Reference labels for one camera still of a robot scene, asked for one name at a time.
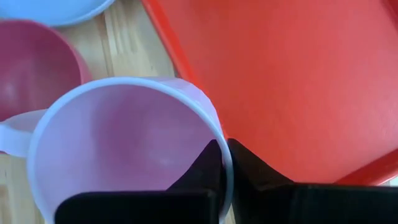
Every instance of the pink cup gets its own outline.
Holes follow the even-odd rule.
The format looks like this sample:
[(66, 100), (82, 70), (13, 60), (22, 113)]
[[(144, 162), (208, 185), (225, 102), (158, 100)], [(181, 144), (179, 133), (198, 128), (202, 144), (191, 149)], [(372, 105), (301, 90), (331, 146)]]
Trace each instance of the pink cup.
[(47, 111), (0, 123), (0, 146), (27, 157), (35, 202), (48, 222), (83, 192), (166, 190), (216, 139), (231, 204), (231, 154), (211, 101), (178, 78), (105, 78), (68, 92)]
[(92, 80), (79, 53), (42, 24), (1, 21), (0, 49), (0, 121), (48, 108)]

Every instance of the black plastic piece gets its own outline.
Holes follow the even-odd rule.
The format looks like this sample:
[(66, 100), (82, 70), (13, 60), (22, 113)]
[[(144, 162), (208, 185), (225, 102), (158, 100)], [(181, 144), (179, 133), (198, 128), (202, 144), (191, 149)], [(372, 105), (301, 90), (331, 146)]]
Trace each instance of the black plastic piece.
[(212, 140), (169, 189), (76, 195), (58, 207), (55, 223), (216, 224), (224, 197), (223, 173), (220, 147)]
[(398, 223), (398, 188), (298, 184), (228, 140), (236, 224)]

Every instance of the wooden table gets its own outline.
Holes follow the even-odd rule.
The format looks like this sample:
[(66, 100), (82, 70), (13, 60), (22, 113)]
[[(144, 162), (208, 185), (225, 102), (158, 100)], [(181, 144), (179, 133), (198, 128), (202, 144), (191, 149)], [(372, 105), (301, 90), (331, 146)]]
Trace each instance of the wooden table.
[[(116, 1), (96, 18), (60, 29), (95, 79), (174, 77), (174, 67), (138, 0)], [(25, 160), (0, 155), (0, 224), (44, 223), (30, 194)], [(234, 223), (233, 216), (226, 223)]]

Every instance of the red tray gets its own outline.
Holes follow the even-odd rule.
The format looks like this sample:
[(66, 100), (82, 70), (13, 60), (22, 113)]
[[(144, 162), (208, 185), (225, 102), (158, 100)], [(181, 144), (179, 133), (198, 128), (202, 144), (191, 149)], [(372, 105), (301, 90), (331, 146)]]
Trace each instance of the red tray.
[(270, 166), (299, 182), (398, 174), (389, 1), (143, 2), (181, 77), (211, 98), (228, 137)]

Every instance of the jug handle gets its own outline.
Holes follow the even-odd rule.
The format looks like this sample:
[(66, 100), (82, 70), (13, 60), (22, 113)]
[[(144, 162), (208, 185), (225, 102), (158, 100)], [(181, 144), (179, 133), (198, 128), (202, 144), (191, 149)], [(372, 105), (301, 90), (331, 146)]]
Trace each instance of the jug handle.
[(0, 151), (6, 154), (27, 157), (31, 138), (31, 132), (16, 130), (0, 123)]

